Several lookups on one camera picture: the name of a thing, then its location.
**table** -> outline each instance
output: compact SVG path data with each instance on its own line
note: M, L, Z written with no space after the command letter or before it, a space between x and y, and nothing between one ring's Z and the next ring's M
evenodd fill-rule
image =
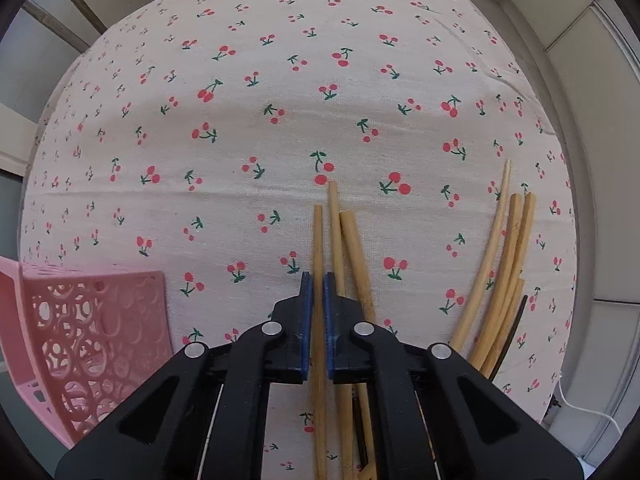
M378 319L427 346L464 308L506 157L510 192L538 206L532 300L495 385L540 420L571 325L572 192L542 106L469 0L148 4L52 95L20 254L163 270L174 349L215 346L296 294L333 178L358 216ZM311 478L312 430L306 386L275 386L263 478Z

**white cord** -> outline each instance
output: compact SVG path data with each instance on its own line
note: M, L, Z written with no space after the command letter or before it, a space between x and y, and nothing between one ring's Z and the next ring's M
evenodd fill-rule
M603 416L604 418L608 418L612 422L612 424L616 427L620 436L622 436L622 431L620 430L620 426L612 416L607 415L606 413L594 412L593 410L587 410L586 408L580 408L578 406L574 406L568 400L566 400L564 398L564 393L562 392L562 384L560 383L561 378L562 378L562 374L560 374L560 376L558 377L558 390L560 390L560 397L562 397L562 400L569 408L573 408L574 410L579 410L581 412L593 413L593 415L599 415L599 416Z

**cherry print tablecloth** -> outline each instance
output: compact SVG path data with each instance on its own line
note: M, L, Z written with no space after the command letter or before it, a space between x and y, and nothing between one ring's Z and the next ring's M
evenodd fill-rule
M175 350L234 341L296 293L328 178L357 212L378 319L447 341L511 158L510 192L538 205L531 299L495 384L545 413L574 301L572 193L544 110L469 0L158 0L68 70L38 139L21 257L163 270ZM311 478L306 386L270 402L263 478ZM332 478L338 449L332 434Z

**white tablecloth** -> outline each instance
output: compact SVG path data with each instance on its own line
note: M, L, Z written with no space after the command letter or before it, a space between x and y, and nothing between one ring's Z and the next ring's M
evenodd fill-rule
M510 192L538 196L533 300L495 384L545 413L574 302L572 194L531 86L469 0L158 0L71 67L40 135L22 259L163 270L176 350L235 340L296 294L327 178L357 212L378 319L447 341L511 158ZM306 386L273 387L263 478L312 477L311 412ZM338 450L332 435L332 478Z

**gray floor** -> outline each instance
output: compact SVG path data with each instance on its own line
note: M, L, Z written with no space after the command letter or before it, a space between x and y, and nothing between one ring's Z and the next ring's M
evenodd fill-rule
M12 260L18 257L16 233L21 187L19 177L0 172L0 256ZM22 402L8 373L0 373L0 405L34 457L53 475L66 448Z

